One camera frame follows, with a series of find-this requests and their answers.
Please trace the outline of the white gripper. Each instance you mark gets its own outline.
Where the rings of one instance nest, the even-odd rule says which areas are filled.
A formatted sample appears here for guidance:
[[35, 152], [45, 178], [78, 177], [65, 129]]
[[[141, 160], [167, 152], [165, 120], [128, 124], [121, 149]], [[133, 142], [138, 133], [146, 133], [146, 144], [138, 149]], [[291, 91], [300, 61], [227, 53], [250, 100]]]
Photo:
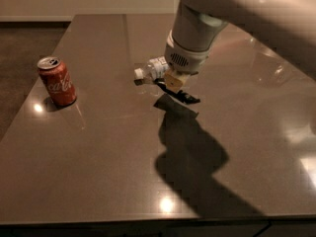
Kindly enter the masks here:
[[170, 67], [165, 74], [166, 88], [178, 93], [190, 78], [190, 74], [198, 73], [209, 57], [209, 51], [190, 51], [184, 49], [169, 32], [166, 40], [164, 57]]

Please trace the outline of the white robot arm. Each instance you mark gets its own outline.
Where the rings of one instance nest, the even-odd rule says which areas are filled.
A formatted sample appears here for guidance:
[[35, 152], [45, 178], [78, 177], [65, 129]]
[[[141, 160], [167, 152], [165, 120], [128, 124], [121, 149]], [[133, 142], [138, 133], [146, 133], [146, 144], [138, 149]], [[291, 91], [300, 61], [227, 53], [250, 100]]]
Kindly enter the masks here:
[[316, 73], [316, 0], [179, 0], [167, 37], [166, 88], [179, 92], [227, 24], [250, 34], [303, 73]]

